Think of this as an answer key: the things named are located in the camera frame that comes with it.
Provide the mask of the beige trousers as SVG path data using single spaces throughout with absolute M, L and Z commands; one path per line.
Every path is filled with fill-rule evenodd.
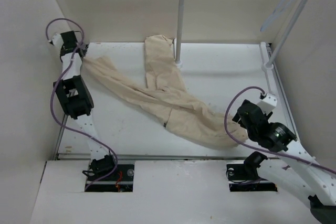
M 163 35 L 147 37 L 143 88 L 124 76 L 107 56 L 86 56 L 83 64 L 91 76 L 122 100 L 155 116 L 167 131 L 197 145 L 215 150 L 235 147 L 235 140 L 245 142 L 246 130 L 216 113 L 187 92 L 181 71 L 176 66 L 172 40 Z

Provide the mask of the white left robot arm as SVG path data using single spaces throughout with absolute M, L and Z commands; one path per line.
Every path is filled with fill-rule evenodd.
M 101 160 L 110 155 L 110 150 L 99 140 L 92 116 L 94 103 L 81 76 L 82 59 L 85 53 L 78 45 L 74 31 L 54 34 L 51 39 L 60 54 L 62 74 L 60 81 L 54 83 L 56 96 L 65 115 L 72 118 L 76 128 L 66 127 L 87 138 L 91 160 Z

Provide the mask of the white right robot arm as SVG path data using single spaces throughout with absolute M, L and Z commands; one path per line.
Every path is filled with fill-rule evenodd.
M 276 103 L 274 97 L 244 100 L 232 119 L 258 144 L 244 161 L 244 175 L 268 180 L 307 206 L 334 207 L 335 171 L 321 166 L 284 124 L 269 121 Z

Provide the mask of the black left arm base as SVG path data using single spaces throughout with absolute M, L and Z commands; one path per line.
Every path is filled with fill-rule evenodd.
M 134 161 L 116 161 L 112 155 L 92 160 L 82 173 L 86 176 L 87 193 L 129 193 L 133 191 Z

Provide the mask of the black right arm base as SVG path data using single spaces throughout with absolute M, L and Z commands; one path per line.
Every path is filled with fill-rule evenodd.
M 267 160 L 267 156 L 259 152 L 253 152 L 243 162 L 228 163 L 226 165 L 226 177 L 229 181 L 230 192 L 277 192 L 277 186 L 261 177 L 257 169 L 261 163 Z

